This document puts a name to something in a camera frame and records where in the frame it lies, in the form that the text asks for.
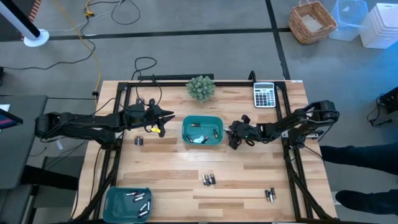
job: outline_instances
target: yellow cable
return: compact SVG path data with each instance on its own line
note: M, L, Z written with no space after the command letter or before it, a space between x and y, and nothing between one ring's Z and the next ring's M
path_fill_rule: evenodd
M65 12L65 10L63 10L63 8L59 5L57 0L53 0L55 5L57 5L58 9L61 11L61 13L63 14L63 16L65 17L65 19L68 21L68 23L74 28L75 32L77 33L77 35L79 36L79 40L80 42L88 49L90 50L90 52L92 53L95 62L97 63L97 67L98 67L98 81L97 81L97 85L95 86L95 91L98 90L98 87L100 85L100 81L101 81L101 65L100 65L100 61L98 61L97 56L94 54L93 50L87 46L85 44L85 42L83 41L83 38L81 37L80 33L78 32L78 30L76 29L76 26L73 24L73 22L70 20L70 18L68 17L67 13ZM97 97L94 96L94 102L95 102L95 106L97 107Z
M86 15L87 17L94 16L94 12L88 9L88 5L89 5L89 3L90 3L91 1L92 1L92 0L88 0L88 1L86 2L86 13L85 13L85 15Z

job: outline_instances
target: wicker basket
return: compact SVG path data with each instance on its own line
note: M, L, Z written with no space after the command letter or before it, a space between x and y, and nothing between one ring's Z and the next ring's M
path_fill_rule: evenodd
M317 20L323 27L315 32L309 31L301 20L301 17L307 14ZM322 4L319 1L315 1L294 7L290 12L289 27L301 44L311 44L326 38L336 29L337 23Z

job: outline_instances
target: plastic bin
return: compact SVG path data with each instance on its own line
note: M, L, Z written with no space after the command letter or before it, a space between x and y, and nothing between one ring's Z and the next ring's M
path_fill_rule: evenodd
M398 41L396 14L398 14L398 4L377 3L359 29L363 46L386 49L396 43Z
M133 202L134 196L127 196L127 193L139 192L145 193L144 199ZM138 218L139 209L148 203L149 213L141 218ZM103 211L103 219L108 223L145 223L152 212L152 192L149 188L120 188L111 187L106 193L105 206Z
M200 127L193 127L191 124L200 124ZM196 144L201 146L214 146L223 141L224 136L224 124L221 118L216 116L200 116L191 115L185 117L182 122L182 139L187 144ZM217 131L218 138L215 137L213 130ZM192 138L193 142L190 142L187 138L187 134ZM202 140L208 136L207 141L202 144Z
M338 27L329 35L336 40L352 41L368 14L368 4L360 0L337 0L331 15Z

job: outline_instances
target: teal container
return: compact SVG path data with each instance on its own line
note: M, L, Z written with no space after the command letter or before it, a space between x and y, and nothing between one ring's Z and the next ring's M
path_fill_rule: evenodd
M145 193L144 199L133 202L134 196L126 195L132 192ZM148 203L148 201L150 201L148 214L138 218L140 208ZM144 223L148 220L152 212L152 201L152 192L149 188L111 187L108 193L106 193L103 219L108 223Z
M191 124L200 124L200 127L193 127ZM216 116L187 116L182 123L182 139L187 144L215 146L223 141L223 127L223 121L221 120L221 118ZM214 129L217 131L218 138L216 138L214 135ZM188 140L188 134L192 138L193 143ZM202 144L201 142L206 136L208 136L209 138L204 144Z

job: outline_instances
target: calculator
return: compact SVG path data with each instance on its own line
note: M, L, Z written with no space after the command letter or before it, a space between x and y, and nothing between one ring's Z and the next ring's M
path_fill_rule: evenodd
M256 108L274 108L274 84L271 82L258 82L254 84L254 106Z

